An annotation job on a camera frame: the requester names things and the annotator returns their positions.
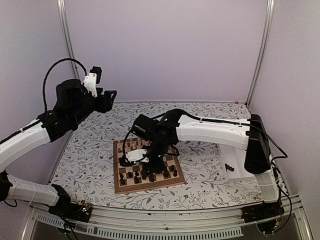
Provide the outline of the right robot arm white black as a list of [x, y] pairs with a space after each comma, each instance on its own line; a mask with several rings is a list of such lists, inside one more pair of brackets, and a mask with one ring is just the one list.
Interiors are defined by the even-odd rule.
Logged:
[[140, 114], [130, 133], [149, 141], [150, 145], [124, 150], [124, 161], [143, 162], [150, 173], [164, 170], [163, 157], [178, 142], [200, 141], [245, 151], [244, 169], [255, 176], [264, 202], [258, 213], [262, 218], [269, 218], [278, 210], [280, 190], [271, 167], [271, 137], [259, 115], [232, 120], [194, 116], [183, 109], [172, 109], [156, 117]]

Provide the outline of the wooden chess board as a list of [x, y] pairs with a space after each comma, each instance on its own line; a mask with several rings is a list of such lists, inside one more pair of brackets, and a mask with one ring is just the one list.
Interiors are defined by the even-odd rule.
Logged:
[[186, 184], [175, 149], [171, 147], [168, 152], [169, 155], [163, 157], [163, 171], [148, 173], [147, 177], [143, 178], [143, 162], [121, 166], [123, 140], [115, 140], [113, 142], [114, 192], [130, 194]]

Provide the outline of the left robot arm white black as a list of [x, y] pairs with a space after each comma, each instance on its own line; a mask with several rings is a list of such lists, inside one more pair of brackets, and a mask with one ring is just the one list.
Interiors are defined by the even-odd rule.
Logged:
[[68, 193], [57, 184], [43, 185], [15, 178], [6, 172], [14, 161], [32, 150], [77, 130], [91, 113], [109, 112], [116, 90], [103, 90], [94, 83], [68, 79], [56, 86], [56, 104], [27, 126], [0, 142], [0, 200], [22, 200], [54, 207], [63, 217], [74, 213]]

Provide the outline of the dark king piece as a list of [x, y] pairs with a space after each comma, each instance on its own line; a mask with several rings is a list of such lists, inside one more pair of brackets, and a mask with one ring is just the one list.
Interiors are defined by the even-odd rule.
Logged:
[[153, 174], [149, 175], [149, 181], [154, 182], [155, 181], [155, 176]]

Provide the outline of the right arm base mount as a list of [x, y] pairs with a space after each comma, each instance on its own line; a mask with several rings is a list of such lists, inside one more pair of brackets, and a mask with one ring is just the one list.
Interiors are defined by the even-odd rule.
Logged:
[[256, 205], [241, 208], [241, 218], [245, 223], [271, 218], [271, 220], [263, 221], [257, 225], [258, 230], [265, 235], [271, 235], [276, 232], [283, 220], [284, 213], [285, 211], [281, 200], [273, 203], [266, 203], [263, 201]]

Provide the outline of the dark knight piece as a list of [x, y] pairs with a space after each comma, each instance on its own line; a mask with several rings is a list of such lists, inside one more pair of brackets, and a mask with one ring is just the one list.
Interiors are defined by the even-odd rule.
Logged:
[[140, 180], [137, 176], [134, 177], [134, 183], [135, 184], [139, 184], [140, 183]]

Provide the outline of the dark rook corner piece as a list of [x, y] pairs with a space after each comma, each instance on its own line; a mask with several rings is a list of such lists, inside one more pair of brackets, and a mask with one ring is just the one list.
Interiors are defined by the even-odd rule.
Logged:
[[125, 185], [125, 184], [126, 184], [126, 181], [125, 181], [123, 178], [121, 178], [121, 179], [120, 179], [120, 184], [121, 184], [121, 185]]

